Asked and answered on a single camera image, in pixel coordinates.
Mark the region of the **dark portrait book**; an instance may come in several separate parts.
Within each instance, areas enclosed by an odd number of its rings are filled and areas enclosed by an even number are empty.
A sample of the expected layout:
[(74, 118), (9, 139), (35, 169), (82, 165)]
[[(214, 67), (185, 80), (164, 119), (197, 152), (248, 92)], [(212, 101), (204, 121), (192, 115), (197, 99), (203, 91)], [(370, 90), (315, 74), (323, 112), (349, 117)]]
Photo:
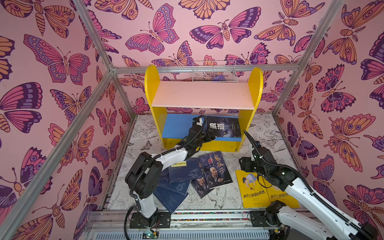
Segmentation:
[(200, 178), (191, 181), (192, 187), (195, 189), (199, 197), (202, 199), (208, 195), (213, 189), (208, 187), (207, 181), (205, 178)]
[(203, 173), (209, 189), (233, 183), (222, 152), (210, 152), (199, 156)]

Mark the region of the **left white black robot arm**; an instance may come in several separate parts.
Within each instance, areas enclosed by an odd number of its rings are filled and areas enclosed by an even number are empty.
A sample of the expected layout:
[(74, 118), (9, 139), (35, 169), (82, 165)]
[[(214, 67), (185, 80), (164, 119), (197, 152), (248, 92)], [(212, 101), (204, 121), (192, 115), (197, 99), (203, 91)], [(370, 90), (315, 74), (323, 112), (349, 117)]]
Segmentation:
[(189, 133), (175, 147), (159, 154), (142, 152), (137, 157), (125, 177), (130, 196), (135, 200), (131, 210), (139, 213), (139, 219), (145, 227), (152, 227), (158, 222), (158, 208), (154, 203), (154, 191), (159, 183), (161, 172), (171, 165), (186, 161), (200, 150), (204, 143), (215, 140), (213, 130), (206, 127), (207, 117), (193, 118)]

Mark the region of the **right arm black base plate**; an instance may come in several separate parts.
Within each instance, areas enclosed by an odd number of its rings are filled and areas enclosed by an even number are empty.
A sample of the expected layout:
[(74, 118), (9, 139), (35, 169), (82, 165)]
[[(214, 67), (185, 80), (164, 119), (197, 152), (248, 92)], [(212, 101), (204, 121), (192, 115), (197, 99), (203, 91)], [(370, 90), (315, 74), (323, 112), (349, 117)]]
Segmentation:
[(253, 227), (284, 228), (286, 226), (279, 220), (277, 213), (270, 211), (250, 211), (248, 219)]

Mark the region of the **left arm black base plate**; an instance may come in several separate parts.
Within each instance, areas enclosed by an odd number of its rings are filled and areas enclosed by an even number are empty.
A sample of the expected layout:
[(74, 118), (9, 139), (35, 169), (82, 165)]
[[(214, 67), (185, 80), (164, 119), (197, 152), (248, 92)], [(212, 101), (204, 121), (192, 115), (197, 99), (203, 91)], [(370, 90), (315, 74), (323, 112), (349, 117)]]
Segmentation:
[(143, 228), (170, 228), (171, 214), (169, 212), (156, 211), (151, 217), (145, 218), (140, 213), (133, 213), (130, 221), (130, 229)]

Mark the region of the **black wolf cover book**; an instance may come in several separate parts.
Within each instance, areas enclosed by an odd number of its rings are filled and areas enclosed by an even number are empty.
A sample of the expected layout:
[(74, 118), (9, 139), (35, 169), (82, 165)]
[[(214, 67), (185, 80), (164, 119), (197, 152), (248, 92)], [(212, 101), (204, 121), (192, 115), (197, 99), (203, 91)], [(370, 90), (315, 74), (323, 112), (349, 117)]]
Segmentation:
[(208, 128), (219, 138), (240, 138), (242, 135), (239, 119), (235, 117), (207, 116)]

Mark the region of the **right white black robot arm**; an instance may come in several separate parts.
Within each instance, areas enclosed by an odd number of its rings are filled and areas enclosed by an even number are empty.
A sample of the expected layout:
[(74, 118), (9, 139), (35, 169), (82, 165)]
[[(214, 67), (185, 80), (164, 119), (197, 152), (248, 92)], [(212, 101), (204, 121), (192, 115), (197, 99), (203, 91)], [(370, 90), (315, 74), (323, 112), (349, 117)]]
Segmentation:
[(272, 186), (298, 200), (317, 220), (299, 214), (281, 201), (266, 208), (267, 223), (294, 228), (313, 240), (376, 240), (378, 230), (370, 223), (360, 223), (335, 207), (316, 192), (294, 168), (278, 164), (271, 151), (244, 131), (252, 145), (251, 157), (239, 160), (241, 169), (256, 173)]

